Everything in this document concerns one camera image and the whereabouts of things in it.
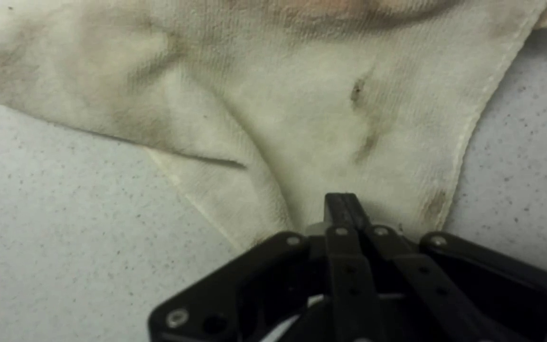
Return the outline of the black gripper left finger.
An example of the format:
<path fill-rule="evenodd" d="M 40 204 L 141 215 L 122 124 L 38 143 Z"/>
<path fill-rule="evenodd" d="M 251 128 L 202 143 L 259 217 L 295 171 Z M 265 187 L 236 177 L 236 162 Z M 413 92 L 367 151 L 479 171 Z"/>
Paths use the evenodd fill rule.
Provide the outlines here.
<path fill-rule="evenodd" d="M 337 342 L 380 342 L 380 310 L 371 265 L 361 249 L 358 198 L 354 194 L 327 194 L 325 227 Z"/>

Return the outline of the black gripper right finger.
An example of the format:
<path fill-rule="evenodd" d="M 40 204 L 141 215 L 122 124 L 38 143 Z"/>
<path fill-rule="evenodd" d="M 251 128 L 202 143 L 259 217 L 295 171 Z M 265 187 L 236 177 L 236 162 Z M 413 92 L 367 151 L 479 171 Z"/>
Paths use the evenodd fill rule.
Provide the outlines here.
<path fill-rule="evenodd" d="M 422 342 L 508 342 L 468 295 L 415 244 L 386 225 L 373 225 L 359 200 L 354 200 L 356 228 L 378 266 L 405 293 L 413 308 L 413 323 Z"/>

